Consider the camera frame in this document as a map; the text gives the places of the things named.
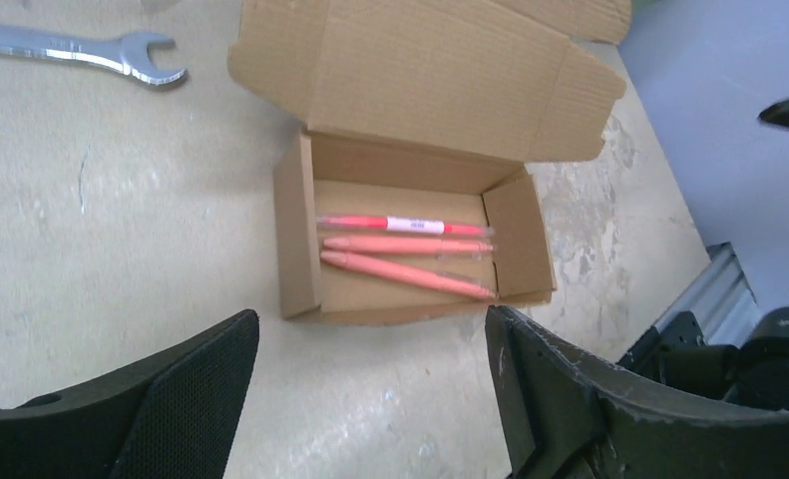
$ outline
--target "cardboard box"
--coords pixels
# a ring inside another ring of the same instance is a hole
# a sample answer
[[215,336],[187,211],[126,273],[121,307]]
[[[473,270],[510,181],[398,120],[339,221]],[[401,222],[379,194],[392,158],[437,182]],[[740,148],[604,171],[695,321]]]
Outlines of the cardboard box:
[[274,174],[285,317],[388,324],[483,307],[322,267],[314,218],[488,224],[492,261],[409,258],[495,286],[555,289],[527,161],[596,157],[623,80],[571,35],[617,42],[628,0],[245,0],[232,76],[306,124]]

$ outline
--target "pen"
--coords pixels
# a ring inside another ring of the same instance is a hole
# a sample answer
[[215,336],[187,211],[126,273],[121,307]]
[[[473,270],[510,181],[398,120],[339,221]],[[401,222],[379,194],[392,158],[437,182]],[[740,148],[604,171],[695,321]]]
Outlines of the pen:
[[490,289],[479,284],[447,277],[441,273],[407,266],[399,262],[377,259],[354,252],[324,250],[320,258],[333,266],[342,267],[351,271],[359,271],[374,276],[384,277],[394,281],[414,284],[416,286],[435,289],[438,291],[454,292],[476,299],[496,299],[497,295]]
[[389,254],[463,254],[494,250],[489,242],[477,239],[398,238],[381,236],[347,236],[327,238],[323,245],[330,249],[353,252]]
[[352,230],[385,230],[388,232],[421,233],[425,235],[489,237],[494,232],[490,227],[401,217],[321,215],[317,217],[317,222],[323,227],[330,228]]

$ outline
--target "gray floor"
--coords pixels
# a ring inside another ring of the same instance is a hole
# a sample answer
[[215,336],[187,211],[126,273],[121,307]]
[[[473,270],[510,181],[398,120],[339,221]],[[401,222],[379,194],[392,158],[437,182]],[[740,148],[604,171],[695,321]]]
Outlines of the gray floor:
[[[0,58],[0,407],[88,380],[235,312],[261,344],[226,477],[500,478],[483,317],[390,328],[278,317],[270,172],[298,124],[226,72],[240,1],[0,1],[0,22],[177,39],[154,93]],[[613,47],[596,54],[624,74]],[[536,165],[559,291],[527,309],[617,359],[708,263],[636,92],[599,159]]]

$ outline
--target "pen label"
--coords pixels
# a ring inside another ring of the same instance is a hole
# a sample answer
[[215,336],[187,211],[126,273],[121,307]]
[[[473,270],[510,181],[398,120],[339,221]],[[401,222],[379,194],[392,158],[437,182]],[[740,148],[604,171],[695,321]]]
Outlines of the pen label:
[[444,222],[429,222],[416,218],[388,217],[388,231],[440,235],[444,232]]

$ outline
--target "open-end wrench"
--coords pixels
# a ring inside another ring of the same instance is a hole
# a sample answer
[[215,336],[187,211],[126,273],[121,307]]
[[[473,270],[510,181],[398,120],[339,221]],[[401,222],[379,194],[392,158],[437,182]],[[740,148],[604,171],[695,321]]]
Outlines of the open-end wrench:
[[113,40],[90,40],[0,25],[1,55],[101,67],[151,86],[169,85],[185,77],[185,68],[161,70],[151,62],[150,47],[173,46],[174,39],[158,33],[138,32]]

